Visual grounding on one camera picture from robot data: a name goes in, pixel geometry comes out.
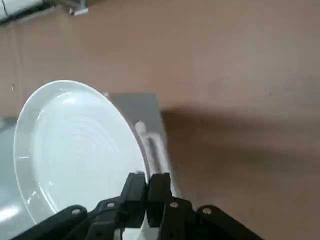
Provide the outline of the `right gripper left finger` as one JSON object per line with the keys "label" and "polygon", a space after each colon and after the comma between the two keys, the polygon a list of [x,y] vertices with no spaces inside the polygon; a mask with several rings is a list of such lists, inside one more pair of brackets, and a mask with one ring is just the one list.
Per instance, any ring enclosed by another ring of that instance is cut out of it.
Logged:
{"label": "right gripper left finger", "polygon": [[17,235],[17,240],[121,240],[126,228],[139,229],[146,211],[147,184],[130,173],[120,196],[100,201],[94,210],[72,205]]}

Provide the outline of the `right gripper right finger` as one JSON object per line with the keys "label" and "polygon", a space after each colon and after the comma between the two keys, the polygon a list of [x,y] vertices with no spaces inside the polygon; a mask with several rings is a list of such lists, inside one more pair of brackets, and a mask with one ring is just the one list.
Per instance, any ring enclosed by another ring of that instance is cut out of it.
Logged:
{"label": "right gripper right finger", "polygon": [[193,209],[174,197],[169,173],[154,174],[148,184],[147,221],[158,240],[260,240],[261,237],[213,205]]}

